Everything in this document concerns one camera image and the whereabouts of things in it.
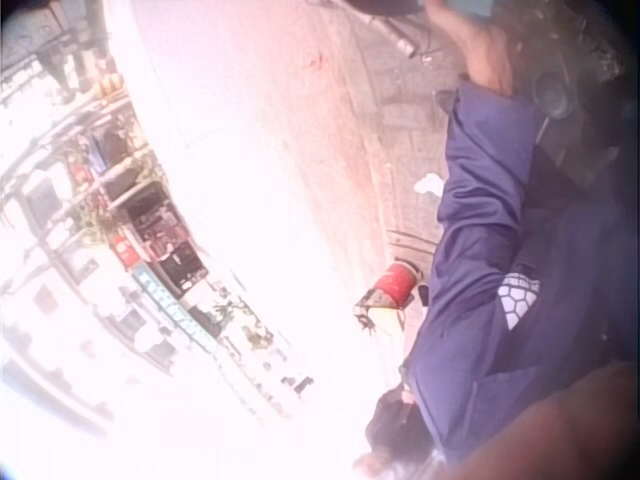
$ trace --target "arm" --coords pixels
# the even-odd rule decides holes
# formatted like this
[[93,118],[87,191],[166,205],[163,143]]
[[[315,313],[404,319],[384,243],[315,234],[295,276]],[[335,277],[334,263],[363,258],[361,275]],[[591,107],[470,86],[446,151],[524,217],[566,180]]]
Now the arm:
[[498,289],[520,239],[524,189],[540,118],[522,99],[463,83],[449,127],[444,235],[430,279],[431,305],[407,360],[425,421],[457,443],[471,386],[508,332]]

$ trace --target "stone pavement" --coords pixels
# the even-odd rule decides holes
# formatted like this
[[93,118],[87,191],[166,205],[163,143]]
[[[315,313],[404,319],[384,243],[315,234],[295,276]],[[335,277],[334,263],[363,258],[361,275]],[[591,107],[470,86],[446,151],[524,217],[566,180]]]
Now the stone pavement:
[[[413,261],[427,280],[442,235],[436,220],[439,198],[417,193],[414,185],[428,173],[447,178],[447,117],[434,93],[455,89],[464,60],[446,37],[430,29],[426,15],[406,17],[417,27],[398,23],[422,47],[408,59],[350,12],[320,12],[361,124],[387,259]],[[406,314],[407,329],[415,331],[423,319],[419,303],[414,301]]]

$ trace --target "cobblestone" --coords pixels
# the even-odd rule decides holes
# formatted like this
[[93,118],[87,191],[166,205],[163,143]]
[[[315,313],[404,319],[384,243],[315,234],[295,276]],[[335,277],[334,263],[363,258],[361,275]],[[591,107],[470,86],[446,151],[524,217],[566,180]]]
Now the cobblestone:
[[391,128],[428,128],[431,126],[430,112],[424,105],[415,103],[392,103],[381,107],[382,123]]
[[381,105],[398,103],[402,99],[402,75],[398,70],[379,74],[374,89]]
[[384,146],[395,155],[411,155],[413,145],[411,143],[411,133],[408,131],[390,130],[383,135]]

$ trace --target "person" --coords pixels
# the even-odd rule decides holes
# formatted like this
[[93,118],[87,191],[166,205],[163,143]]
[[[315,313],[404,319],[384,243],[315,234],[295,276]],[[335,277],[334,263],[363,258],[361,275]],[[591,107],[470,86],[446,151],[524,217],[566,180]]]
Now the person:
[[413,395],[404,384],[380,397],[365,436],[371,451],[353,464],[364,478],[408,478],[434,448]]
[[612,363],[527,408],[440,480],[640,478],[638,375]]
[[625,158],[587,190],[534,162],[543,116],[514,89],[504,31],[443,0],[426,9],[460,47],[468,79],[449,122],[429,309],[402,373],[455,465],[612,361],[637,372],[637,191],[617,195]]

